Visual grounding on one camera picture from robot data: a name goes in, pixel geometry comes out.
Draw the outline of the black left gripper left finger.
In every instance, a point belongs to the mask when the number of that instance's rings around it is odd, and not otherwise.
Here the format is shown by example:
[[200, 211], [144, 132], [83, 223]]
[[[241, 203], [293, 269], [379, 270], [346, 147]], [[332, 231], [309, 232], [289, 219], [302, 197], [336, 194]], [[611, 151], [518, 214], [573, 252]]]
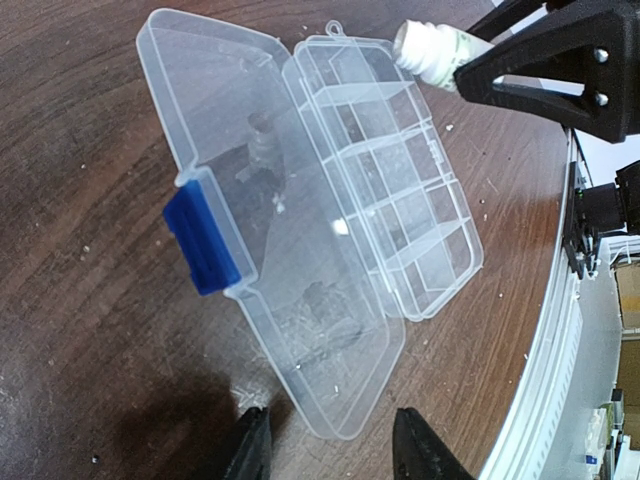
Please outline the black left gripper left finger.
[[251, 407], [237, 420], [224, 443], [219, 479], [268, 480], [272, 435], [268, 408]]

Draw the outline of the clear plastic pill organizer box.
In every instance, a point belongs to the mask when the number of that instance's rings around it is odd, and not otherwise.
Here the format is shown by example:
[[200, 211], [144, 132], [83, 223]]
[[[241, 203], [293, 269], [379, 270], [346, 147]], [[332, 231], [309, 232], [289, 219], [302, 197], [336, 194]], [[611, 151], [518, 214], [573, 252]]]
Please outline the clear plastic pill organizer box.
[[330, 21], [293, 49], [153, 11], [136, 39], [177, 165], [164, 209], [201, 295], [236, 301], [318, 437], [351, 440], [405, 343], [484, 255], [389, 41]]

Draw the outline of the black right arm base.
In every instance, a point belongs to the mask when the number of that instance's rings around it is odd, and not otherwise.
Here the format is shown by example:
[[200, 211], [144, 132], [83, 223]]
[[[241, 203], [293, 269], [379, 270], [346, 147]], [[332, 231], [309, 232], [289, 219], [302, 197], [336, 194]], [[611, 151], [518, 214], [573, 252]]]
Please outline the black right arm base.
[[562, 247], [569, 267], [580, 280], [594, 276], [600, 242], [597, 229], [589, 219], [588, 190], [578, 162], [571, 161], [566, 184]]

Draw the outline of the white pill bottle green label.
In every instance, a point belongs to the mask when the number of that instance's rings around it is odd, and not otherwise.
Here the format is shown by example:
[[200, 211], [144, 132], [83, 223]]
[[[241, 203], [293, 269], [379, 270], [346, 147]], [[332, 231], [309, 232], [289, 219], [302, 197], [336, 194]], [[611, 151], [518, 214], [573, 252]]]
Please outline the white pill bottle green label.
[[493, 47], [449, 25], [406, 20], [396, 33], [393, 56], [401, 69], [425, 84], [457, 93], [454, 72]]

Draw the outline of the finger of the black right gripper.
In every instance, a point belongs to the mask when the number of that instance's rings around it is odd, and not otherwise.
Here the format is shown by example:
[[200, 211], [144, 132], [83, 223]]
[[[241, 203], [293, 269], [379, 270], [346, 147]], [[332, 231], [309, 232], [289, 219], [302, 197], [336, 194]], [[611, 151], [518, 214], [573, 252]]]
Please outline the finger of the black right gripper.
[[552, 2], [454, 73], [468, 102], [530, 113], [609, 143], [639, 132], [639, 4]]

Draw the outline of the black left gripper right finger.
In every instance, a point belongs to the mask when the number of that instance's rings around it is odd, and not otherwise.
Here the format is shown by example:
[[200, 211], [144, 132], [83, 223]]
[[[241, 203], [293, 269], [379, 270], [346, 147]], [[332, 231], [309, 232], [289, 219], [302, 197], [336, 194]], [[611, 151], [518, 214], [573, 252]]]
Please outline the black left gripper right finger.
[[393, 435], [395, 480], [474, 480], [438, 434], [414, 408], [396, 411]]

